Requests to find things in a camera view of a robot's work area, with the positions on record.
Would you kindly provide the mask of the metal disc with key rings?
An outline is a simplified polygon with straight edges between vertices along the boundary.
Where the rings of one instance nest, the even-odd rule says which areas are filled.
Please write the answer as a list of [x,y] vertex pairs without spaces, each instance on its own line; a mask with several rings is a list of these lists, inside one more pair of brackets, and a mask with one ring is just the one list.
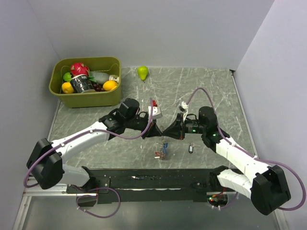
[[166,149],[168,147],[168,143],[165,140],[165,137],[161,136],[161,143],[160,143],[160,151],[155,152],[155,159],[165,160],[166,159]]

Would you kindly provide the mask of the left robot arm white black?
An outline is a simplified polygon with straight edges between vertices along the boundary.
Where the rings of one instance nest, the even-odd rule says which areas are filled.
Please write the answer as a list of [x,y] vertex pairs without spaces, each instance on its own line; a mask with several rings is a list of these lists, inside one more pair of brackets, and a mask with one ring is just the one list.
[[60,184],[70,184],[79,187],[83,192],[91,192],[96,185],[96,178],[87,167],[72,167],[67,161],[100,142],[105,142],[123,136],[125,129],[140,131],[139,138],[158,137],[161,131],[156,127],[156,119],[162,116],[160,107],[154,100],[143,117],[140,115],[140,104],[137,100],[128,98],[107,115],[89,127],[68,137],[49,142],[46,138],[39,140],[26,164],[28,171],[24,178],[24,187],[29,176],[36,179],[36,185],[46,190]]

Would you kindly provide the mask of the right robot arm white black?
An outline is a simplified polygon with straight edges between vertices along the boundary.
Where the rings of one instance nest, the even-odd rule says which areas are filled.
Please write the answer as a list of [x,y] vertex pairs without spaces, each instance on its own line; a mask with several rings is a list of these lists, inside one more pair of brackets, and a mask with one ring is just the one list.
[[230,188],[249,198],[261,214],[268,215],[291,199],[290,190],[281,167],[259,162],[239,149],[226,132],[218,129],[214,109],[203,106],[197,119],[184,118],[179,113],[163,131],[163,136],[183,140],[186,134],[200,134],[206,147],[226,158],[240,172],[220,166],[210,173],[210,187],[220,191]]

